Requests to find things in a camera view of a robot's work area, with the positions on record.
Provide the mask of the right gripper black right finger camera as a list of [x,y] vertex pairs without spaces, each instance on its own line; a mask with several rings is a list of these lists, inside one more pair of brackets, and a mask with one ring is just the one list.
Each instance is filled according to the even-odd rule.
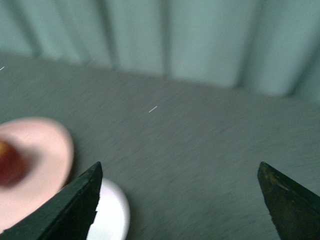
[[320,197],[261,162],[257,172],[264,203],[282,240],[320,238]]

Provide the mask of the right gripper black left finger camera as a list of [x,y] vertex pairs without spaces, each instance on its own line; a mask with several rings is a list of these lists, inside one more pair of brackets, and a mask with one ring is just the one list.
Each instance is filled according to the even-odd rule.
[[100,200],[98,161],[40,208],[0,234],[2,240],[85,240]]

